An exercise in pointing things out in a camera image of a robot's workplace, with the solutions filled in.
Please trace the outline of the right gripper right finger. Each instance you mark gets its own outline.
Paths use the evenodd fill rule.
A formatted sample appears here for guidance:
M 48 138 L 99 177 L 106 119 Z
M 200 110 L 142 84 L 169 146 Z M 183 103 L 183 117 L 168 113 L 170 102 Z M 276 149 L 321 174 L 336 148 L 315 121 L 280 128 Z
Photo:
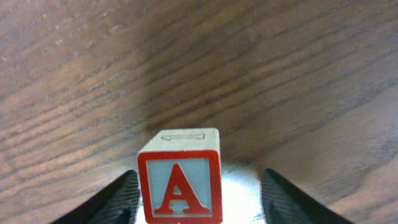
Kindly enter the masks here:
M 267 224 L 352 224 L 273 169 L 261 176 L 261 203 Z

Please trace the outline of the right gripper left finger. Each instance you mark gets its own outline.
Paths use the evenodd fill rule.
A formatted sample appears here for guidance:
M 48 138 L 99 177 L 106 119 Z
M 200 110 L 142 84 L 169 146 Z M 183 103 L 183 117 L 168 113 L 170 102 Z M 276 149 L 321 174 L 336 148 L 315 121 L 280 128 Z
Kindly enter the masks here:
M 137 172 L 129 170 L 53 224 L 135 224 L 139 197 Z

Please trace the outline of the red letter A block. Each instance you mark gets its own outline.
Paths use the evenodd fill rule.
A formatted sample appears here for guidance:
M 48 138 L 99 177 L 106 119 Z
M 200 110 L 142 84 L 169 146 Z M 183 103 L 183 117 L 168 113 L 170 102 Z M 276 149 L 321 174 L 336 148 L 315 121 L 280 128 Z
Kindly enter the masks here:
M 216 128 L 159 131 L 138 153 L 147 223 L 221 223 L 220 134 Z

